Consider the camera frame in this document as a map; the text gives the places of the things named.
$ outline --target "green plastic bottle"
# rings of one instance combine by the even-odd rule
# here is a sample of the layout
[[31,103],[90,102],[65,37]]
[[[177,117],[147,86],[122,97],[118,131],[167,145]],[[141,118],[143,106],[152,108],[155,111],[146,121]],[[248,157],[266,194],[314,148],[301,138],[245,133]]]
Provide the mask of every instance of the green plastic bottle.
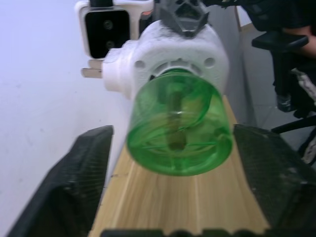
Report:
[[141,166],[167,175],[197,175],[222,164],[232,146],[221,94],[204,79],[172,69],[138,92],[127,147]]

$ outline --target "black chair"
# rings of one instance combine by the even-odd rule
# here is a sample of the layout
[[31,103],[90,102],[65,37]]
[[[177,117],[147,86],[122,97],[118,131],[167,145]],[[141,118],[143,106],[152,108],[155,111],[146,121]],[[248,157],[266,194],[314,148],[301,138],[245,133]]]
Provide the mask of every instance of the black chair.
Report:
[[[315,126],[316,116],[308,117],[308,115],[311,111],[316,111],[316,107],[298,85],[296,76],[291,73],[292,69],[311,61],[311,59],[294,53],[294,51],[308,44],[308,37],[282,32],[282,21],[286,19],[284,16],[290,12],[286,8],[293,6],[290,4],[284,5],[283,1],[275,1],[274,5],[269,2],[271,1],[255,1],[242,7],[248,13],[254,27],[259,31],[266,32],[255,38],[252,41],[252,46],[268,50],[272,55],[278,108],[286,113],[295,111],[294,116],[300,119],[272,129],[272,132],[281,134],[299,128]],[[304,154],[304,148],[313,139],[313,133],[300,148],[300,155]]]
[[306,44],[308,44],[307,36],[294,36],[281,31],[269,31],[252,41],[253,47],[269,50],[272,55],[278,108],[285,113],[296,111],[295,117],[302,118],[272,129],[274,133],[281,134],[316,125],[316,116],[307,118],[313,105],[302,105],[297,98],[292,97],[294,92],[291,82],[297,79],[291,74],[291,70],[299,66],[296,58],[300,57],[293,51]]

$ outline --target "wooden board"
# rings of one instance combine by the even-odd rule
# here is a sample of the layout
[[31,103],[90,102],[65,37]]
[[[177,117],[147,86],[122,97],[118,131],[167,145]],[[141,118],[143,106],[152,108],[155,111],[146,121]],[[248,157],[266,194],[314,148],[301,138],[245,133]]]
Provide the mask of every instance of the wooden board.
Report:
[[[235,116],[224,98],[231,124]],[[269,225],[248,187],[234,145],[220,167],[197,176],[173,177],[150,172],[122,150],[89,237],[104,229],[162,229],[165,234],[203,229],[262,233]]]

